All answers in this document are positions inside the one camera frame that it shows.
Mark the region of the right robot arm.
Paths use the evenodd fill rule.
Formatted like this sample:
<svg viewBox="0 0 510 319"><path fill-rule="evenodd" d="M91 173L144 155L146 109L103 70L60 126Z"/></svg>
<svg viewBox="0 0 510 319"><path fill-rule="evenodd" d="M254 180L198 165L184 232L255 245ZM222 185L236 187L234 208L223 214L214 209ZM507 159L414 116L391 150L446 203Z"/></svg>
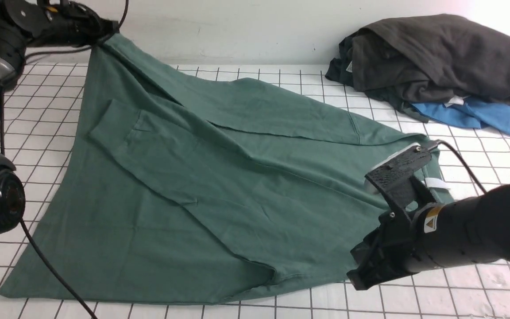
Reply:
<svg viewBox="0 0 510 319"><path fill-rule="evenodd" d="M356 290L423 271L510 262L510 184L442 204L417 178L410 181L407 200L381 192L389 210L352 249L357 268L347 277Z"/></svg>

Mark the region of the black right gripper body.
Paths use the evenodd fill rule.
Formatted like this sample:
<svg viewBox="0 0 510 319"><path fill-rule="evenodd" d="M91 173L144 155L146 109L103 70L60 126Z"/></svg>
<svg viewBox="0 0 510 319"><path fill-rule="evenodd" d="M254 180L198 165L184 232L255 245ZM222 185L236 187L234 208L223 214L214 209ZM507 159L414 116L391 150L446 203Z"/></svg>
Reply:
<svg viewBox="0 0 510 319"><path fill-rule="evenodd" d="M388 281L436 270L436 263L423 244L423 218L438 206L431 190L416 176L387 182L371 175L366 181L388 204L379 216L379 226L352 250L358 267L348 271L354 289L364 291Z"/></svg>

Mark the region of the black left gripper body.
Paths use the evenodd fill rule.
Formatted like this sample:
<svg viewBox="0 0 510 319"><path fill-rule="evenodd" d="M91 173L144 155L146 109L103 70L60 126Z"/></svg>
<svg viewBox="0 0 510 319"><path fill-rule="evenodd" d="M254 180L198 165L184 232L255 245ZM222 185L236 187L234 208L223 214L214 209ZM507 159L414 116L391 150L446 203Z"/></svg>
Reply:
<svg viewBox="0 0 510 319"><path fill-rule="evenodd" d="M121 22L100 17L93 9L73 0L51 4L39 0L49 21L38 36L39 47L86 47L101 44L119 32Z"/></svg>

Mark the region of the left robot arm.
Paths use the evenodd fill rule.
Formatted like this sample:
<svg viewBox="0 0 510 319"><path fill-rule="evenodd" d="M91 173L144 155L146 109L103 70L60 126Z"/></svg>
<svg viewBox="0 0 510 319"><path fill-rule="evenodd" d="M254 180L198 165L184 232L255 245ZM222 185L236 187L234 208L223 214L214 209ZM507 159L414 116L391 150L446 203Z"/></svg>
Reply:
<svg viewBox="0 0 510 319"><path fill-rule="evenodd" d="M67 47L68 53L84 52L117 34L125 21L100 17L93 9L73 0L0 0L0 234L23 220L26 196L16 167L4 151L4 95L15 89L31 57L51 52L26 53L28 48Z"/></svg>

